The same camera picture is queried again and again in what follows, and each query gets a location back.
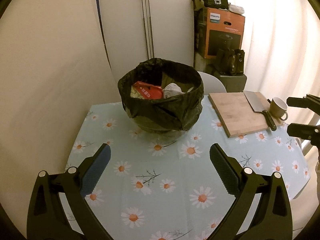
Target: mug handle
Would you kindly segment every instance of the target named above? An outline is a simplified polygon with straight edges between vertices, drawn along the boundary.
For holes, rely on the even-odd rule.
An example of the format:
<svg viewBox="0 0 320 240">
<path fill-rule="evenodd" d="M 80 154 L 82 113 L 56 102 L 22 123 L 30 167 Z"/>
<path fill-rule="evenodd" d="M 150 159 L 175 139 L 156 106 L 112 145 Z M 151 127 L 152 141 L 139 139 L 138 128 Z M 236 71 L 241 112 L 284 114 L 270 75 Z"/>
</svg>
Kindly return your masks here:
<svg viewBox="0 0 320 240">
<path fill-rule="evenodd" d="M 286 120 L 288 119 L 288 113 L 287 113 L 287 111 L 284 111 L 284 113 L 285 113 L 285 119 L 282 119 L 282 118 L 280 117 L 280 120 L 282 120 L 282 121 L 286 121 Z"/>
</svg>

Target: red snack wrapper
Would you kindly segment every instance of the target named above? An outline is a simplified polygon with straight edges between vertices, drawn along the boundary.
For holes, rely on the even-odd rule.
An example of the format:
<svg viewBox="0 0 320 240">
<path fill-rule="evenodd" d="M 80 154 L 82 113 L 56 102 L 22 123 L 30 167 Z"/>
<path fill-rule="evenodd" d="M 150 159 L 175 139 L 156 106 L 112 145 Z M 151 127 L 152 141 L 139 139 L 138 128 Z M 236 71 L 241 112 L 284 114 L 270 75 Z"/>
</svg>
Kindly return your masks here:
<svg viewBox="0 0 320 240">
<path fill-rule="evenodd" d="M 162 88 L 141 81 L 137 81 L 132 85 L 145 99 L 161 99 L 163 98 Z"/>
</svg>

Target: white wall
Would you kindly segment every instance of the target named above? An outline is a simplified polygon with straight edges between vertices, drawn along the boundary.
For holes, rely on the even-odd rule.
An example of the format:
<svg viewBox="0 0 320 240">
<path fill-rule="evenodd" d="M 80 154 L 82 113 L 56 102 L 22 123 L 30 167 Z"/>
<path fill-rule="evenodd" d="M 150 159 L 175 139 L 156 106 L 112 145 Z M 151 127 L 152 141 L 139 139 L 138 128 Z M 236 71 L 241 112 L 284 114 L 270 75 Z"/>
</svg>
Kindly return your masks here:
<svg viewBox="0 0 320 240">
<path fill-rule="evenodd" d="M 63 172 L 90 106 L 120 97 L 95 0 L 12 0 L 0 41 L 0 202 L 26 235 L 38 172 Z"/>
</svg>

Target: orange box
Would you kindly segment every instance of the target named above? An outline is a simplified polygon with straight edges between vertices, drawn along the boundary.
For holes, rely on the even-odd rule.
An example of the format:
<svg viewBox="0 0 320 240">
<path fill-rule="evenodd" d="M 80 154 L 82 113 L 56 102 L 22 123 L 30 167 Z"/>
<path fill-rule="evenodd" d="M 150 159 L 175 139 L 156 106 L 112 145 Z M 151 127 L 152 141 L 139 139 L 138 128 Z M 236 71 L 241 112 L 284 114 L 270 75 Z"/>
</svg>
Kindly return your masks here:
<svg viewBox="0 0 320 240">
<path fill-rule="evenodd" d="M 232 12 L 203 8 L 197 17 L 195 49 L 207 59 L 215 58 L 218 49 L 241 49 L 245 17 Z"/>
</svg>

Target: cabinet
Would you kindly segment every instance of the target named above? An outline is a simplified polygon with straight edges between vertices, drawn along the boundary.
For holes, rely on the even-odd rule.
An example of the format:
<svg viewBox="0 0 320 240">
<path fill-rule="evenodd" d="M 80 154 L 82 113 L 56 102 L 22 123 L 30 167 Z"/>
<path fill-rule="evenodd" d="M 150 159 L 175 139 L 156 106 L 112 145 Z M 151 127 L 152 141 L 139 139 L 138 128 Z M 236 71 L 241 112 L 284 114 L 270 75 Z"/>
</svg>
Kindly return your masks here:
<svg viewBox="0 0 320 240">
<path fill-rule="evenodd" d="M 100 12 L 116 82 L 153 57 L 193 66 L 191 0 L 100 0 Z"/>
</svg>

